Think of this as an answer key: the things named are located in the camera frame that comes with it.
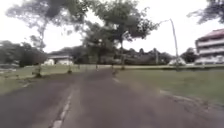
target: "pole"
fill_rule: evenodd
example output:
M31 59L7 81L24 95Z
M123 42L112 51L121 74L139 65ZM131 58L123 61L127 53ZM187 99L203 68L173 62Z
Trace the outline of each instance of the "pole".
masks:
M174 27L173 20L170 19L171 25L172 25L172 30L173 30L173 37L174 37L174 42L175 42L175 50L176 50L176 69L178 70L179 65L178 65L178 60L179 60L179 55L178 55L178 45L177 45L177 37L176 37L176 31Z

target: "curb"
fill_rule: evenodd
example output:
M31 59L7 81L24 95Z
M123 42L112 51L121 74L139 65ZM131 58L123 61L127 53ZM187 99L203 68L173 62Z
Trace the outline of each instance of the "curb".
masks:
M63 106L62 110L59 112L58 117L48 128L61 128L64 122L64 119L69 111L70 103L72 99L73 92L68 96L65 105Z

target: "roof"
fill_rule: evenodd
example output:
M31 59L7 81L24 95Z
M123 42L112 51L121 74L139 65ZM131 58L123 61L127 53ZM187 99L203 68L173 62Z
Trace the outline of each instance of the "roof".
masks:
M71 58L69 55L51 55L48 57L49 59L67 59Z
M224 29L213 30L212 32L208 33L207 35L200 37L197 41L205 41L208 39L217 39L224 37Z

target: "white house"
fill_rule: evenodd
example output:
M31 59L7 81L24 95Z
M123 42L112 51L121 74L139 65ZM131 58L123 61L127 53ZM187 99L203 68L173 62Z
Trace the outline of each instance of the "white house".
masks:
M53 55L49 56L43 65L73 65L72 58L68 55Z

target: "distant trees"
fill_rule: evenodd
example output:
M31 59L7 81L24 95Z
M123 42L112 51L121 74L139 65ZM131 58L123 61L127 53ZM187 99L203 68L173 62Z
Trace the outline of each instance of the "distant trees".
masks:
M20 67L43 63L46 60L46 54L32 47L30 44L13 44L10 41L0 42L0 62L16 63Z
M121 64L121 61L118 62L116 60L121 60L122 56L120 55L120 49L114 47L111 49L112 51L106 52L107 54L101 54L101 59L99 61L98 57L94 52L91 54L89 50L99 50L94 47L84 47L84 46L76 46L73 48L64 48L58 52L52 52L51 54L70 54L73 57L73 61L76 64ZM172 56L168 53L160 53L158 50L151 50L149 52L144 52L143 49L136 52L134 49L124 49L123 53L125 56L125 64L128 65L166 65L172 59Z
M197 55L194 52L193 48L188 48L186 52L184 52L181 57L184 59L187 63L193 63L197 59Z

